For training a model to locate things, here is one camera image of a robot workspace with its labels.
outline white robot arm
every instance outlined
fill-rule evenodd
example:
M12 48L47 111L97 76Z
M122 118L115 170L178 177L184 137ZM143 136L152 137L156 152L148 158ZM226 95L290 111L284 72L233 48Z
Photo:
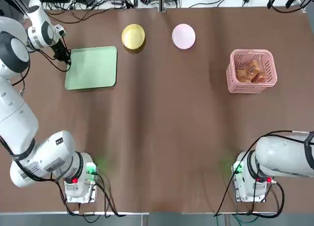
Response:
M37 18L36 13L43 13L40 10L39 7L30 10L30 18L35 26L28 29L28 39L19 22L0 17L0 141L12 156L10 176L16 186L25 187L34 183L29 173L36 177L53 173L56 180L64 178L68 201L93 202L96 187L87 181L94 179L91 172L96 171L91 157L75 151L74 139L67 131L55 133L37 144L34 136L38 121L10 83L11 78L20 76L30 64L28 43L31 42L34 49L62 44L60 37L65 34L64 29L59 25L52 27L47 17ZM58 45L56 49L62 50L62 47Z
M314 177L312 137L313 133L309 132L287 136L300 142L284 137L262 137L255 150L240 162L245 155L242 152L232 168L234 171L240 164L234 177L236 200L261 202L265 197L266 184L271 183L274 176Z
M34 5L27 10L32 26L27 29L28 46L33 50L51 47L55 59L71 64L71 52L64 47L61 38L66 36L66 30L61 25L53 26L44 10Z

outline pink basket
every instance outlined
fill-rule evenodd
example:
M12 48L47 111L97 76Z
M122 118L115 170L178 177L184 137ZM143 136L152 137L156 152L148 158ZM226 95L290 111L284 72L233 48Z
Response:
M236 68L244 67L252 60L261 62L265 70L265 83L242 83L236 78ZM230 93L258 94L277 82L277 74L273 55L267 50L234 50L230 55L230 64L227 68L228 90Z

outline table surface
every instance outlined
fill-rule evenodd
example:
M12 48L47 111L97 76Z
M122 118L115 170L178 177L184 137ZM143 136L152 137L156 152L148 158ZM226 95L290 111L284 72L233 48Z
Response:
M74 20L70 13L59 17ZM146 33L146 45L138 53L121 42L123 29L134 23ZM196 32L189 50L172 43L171 32L180 23ZM108 176L119 212L214 212L240 151L272 130L313 130L314 41L301 12L110 10L64 26L71 49L117 47L117 83L67 91L65 74L41 54L31 54L24 97L39 121L36 141L70 131L77 150L89 153ZM277 84L258 95L230 94L226 68L234 49L269 50ZM65 211L54 184L18 188L10 180L11 158L5 149L0 149L0 160L0 212ZM313 212L314 179L277 181L286 192L285 212ZM242 204L239 210L249 207ZM82 211L104 211L102 194ZM222 212L235 211L230 188ZM257 203L256 211L275 212L273 197Z

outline green plastic tray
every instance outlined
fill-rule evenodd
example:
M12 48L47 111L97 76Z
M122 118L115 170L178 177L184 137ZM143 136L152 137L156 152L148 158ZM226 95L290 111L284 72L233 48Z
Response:
M117 48L114 46L72 50L71 62L65 76L67 90L112 87L116 83Z

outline yellow plate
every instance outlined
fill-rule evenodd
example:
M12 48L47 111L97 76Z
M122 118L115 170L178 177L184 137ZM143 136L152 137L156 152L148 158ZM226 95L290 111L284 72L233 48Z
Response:
M130 50L136 50L140 48L144 42L144 39L144 29L137 24L128 25L122 32L123 45Z

